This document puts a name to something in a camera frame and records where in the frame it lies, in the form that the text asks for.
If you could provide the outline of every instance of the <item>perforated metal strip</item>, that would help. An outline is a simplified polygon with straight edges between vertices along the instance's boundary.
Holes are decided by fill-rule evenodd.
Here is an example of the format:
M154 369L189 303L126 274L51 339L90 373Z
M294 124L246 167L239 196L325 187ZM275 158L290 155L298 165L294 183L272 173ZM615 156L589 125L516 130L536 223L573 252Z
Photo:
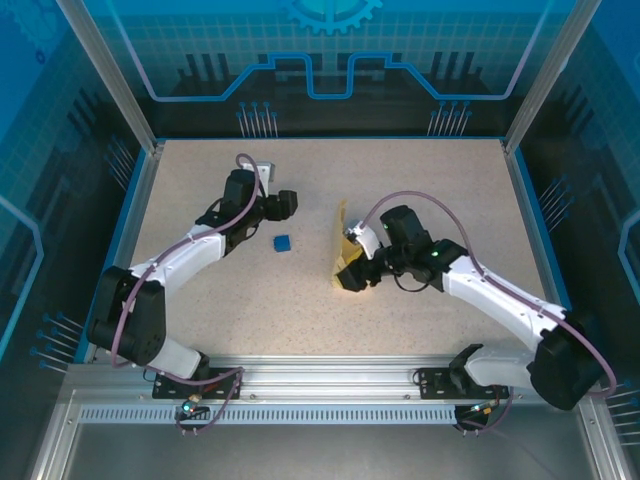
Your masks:
M219 406L210 405L213 413ZM170 424L175 405L88 405L80 423ZM450 425L453 405L232 405L219 423L225 425ZM185 424L209 421L211 410Z

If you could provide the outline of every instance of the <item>black mounting plate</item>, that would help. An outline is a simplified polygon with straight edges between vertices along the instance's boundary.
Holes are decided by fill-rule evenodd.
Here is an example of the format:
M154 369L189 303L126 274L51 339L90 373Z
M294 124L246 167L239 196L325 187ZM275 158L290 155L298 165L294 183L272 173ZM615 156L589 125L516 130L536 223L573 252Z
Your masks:
M226 373L228 371L228 368L209 369L211 378L222 375L223 373ZM203 400L225 400L227 398L227 395L229 395L229 391L233 387L233 381L235 380L235 378L235 375L231 375L230 377L218 382L214 388L211 388L209 390L207 389L208 385L205 385L204 387L184 385L182 383L174 382L167 377L163 377L160 374L157 374L155 381L153 382L153 391L151 393L151 397L156 400L186 400L190 395L199 393L200 395L202 395ZM236 391L231 396L232 400L237 400L238 398L240 398L241 388L242 385L238 385L238 388L236 388Z
M509 388L472 385L460 393L449 379L448 368L419 368L413 373L413 383L420 387L422 400L492 400L496 392L501 400L509 398Z

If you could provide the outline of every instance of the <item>speckled tabletop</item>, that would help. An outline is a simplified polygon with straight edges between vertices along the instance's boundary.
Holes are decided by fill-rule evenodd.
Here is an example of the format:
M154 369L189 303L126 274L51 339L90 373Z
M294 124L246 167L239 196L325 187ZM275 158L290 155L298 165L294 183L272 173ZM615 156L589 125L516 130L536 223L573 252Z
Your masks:
M453 209L481 262L542 296L497 140L168 141L135 263L193 226L222 195L239 152L275 163L270 188L298 191L300 206L286 222L263 222L253 239L171 298L167 322L173 338L209 354L247 355L453 354L473 342L519 344L494 320L434 289L409 294L386 281L354 294L331 286L332 226L340 200L349 201L347 220L363 218L382 196L414 189ZM416 210L434 238L461 242L437 207L417 198L386 207L401 203ZM379 221L372 226L386 241ZM273 237L280 234L291 236L292 251L274 251Z

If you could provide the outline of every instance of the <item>gear logo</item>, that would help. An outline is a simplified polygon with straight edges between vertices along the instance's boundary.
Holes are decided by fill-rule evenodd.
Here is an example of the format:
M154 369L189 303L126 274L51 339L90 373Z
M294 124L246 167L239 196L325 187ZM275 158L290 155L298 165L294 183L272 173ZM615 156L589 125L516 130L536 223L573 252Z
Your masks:
M360 28L360 21L373 18L373 10L382 7L381 0L284 0L289 20L297 20L301 28L311 27L314 34L333 35L336 30L347 33Z
M11 13L22 34L39 52L58 32L54 0L0 0L0 13Z

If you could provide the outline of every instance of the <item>blue cube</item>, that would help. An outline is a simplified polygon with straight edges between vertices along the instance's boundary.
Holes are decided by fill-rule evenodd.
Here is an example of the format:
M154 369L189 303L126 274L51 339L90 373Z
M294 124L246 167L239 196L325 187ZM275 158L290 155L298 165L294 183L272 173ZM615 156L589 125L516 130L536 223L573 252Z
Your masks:
M273 248L276 252L288 252L291 250L291 239L289 235L278 235L273 239Z

